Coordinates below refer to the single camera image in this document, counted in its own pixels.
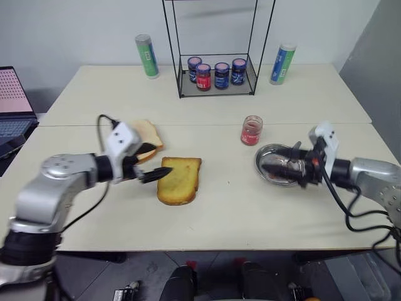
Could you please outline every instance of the metal bowl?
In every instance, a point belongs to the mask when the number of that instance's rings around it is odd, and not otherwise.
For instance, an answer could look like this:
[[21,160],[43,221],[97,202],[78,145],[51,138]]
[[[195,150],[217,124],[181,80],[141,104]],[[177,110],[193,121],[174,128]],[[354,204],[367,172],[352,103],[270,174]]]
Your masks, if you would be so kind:
[[290,147],[283,144],[268,144],[260,148],[255,155],[256,169],[263,179],[268,180],[275,185],[294,186],[297,185],[296,181],[274,176],[262,168],[263,164],[276,164],[288,166],[296,171],[303,171],[305,169],[305,165],[302,160],[291,162],[287,157],[277,154],[277,150],[283,148],[290,149]]

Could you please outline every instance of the metal rack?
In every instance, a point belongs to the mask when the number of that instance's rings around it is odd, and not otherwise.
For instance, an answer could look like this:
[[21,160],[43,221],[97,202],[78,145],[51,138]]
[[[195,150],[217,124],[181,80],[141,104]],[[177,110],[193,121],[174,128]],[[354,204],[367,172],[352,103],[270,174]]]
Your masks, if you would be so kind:
[[[261,36],[261,41],[263,41],[262,45],[259,45],[261,48],[261,54],[258,55],[257,60],[251,59],[250,49],[253,47],[253,43],[255,44],[255,40],[257,37],[254,35],[254,27],[255,27],[255,17],[258,13],[258,4],[262,1],[267,1],[271,3],[271,10],[269,16],[266,16],[267,30],[266,34]],[[271,20],[273,17],[274,5],[276,4],[276,0],[254,0],[253,13],[252,13],[252,22],[250,27],[249,40],[247,39],[247,51],[236,52],[223,52],[223,53],[207,53],[207,54],[198,54],[198,53],[183,53],[182,52],[182,40],[180,40],[180,21],[177,15],[177,6],[182,3],[210,3],[213,4],[218,3],[219,1],[211,1],[211,0],[162,0],[165,23],[167,27],[167,35],[169,38],[171,56],[174,66],[175,78],[177,80],[177,89],[179,93],[179,97],[201,97],[201,96],[218,96],[218,95],[254,95],[256,91],[256,85],[258,84],[258,78],[261,70],[261,64],[263,60],[264,49],[266,47],[266,41],[268,39],[269,29],[271,25]],[[237,85],[229,85],[229,87],[225,90],[217,89],[213,84],[211,89],[208,91],[200,91],[196,87],[195,83],[192,83],[189,80],[188,76],[188,66],[187,59],[191,56],[199,56],[202,58],[203,62],[206,62],[211,65],[211,82],[214,83],[214,64],[219,61],[225,61],[231,65],[231,61],[235,58],[243,58],[247,61],[246,67],[246,78],[244,84]]]

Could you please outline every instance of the toasted bread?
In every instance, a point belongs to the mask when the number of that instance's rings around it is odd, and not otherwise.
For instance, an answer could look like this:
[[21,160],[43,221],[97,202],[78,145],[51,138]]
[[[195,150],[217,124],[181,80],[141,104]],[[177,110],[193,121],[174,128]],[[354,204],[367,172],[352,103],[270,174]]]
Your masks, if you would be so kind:
[[172,172],[157,183],[157,198],[167,205],[183,205],[195,198],[199,185],[200,158],[164,157],[162,167]]
[[157,146],[155,150],[137,156],[140,164],[156,155],[156,152],[163,148],[163,142],[157,134],[156,127],[149,120],[136,120],[132,125],[141,136],[142,142],[148,142]]

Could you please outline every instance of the gray floor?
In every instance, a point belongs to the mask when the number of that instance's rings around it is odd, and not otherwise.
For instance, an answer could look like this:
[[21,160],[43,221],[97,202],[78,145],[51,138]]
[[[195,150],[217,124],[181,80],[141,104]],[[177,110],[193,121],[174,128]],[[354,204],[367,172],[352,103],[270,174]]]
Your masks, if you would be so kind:
[[342,300],[324,263],[296,266],[290,251],[174,251],[130,253],[124,263],[59,256],[57,268],[66,290],[75,300],[112,300],[114,290],[132,281],[142,286],[137,300],[158,301],[164,284],[174,269],[186,261],[196,261],[199,281],[197,301],[239,298],[236,264],[255,261],[271,271],[281,300],[291,300],[289,281],[311,286],[324,301]]

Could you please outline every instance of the blue jar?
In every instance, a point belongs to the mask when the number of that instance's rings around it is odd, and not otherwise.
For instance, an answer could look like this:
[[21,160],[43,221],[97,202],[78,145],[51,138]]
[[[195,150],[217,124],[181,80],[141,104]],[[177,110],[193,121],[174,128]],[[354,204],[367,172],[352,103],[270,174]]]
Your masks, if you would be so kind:
[[196,83],[196,66],[202,63],[202,59],[198,56],[191,56],[188,59],[189,80]]
[[240,86],[245,82],[246,60],[236,58],[232,61],[231,83]]
[[217,63],[214,65],[214,86],[217,89],[228,88],[228,76],[230,73],[230,65],[227,63]]

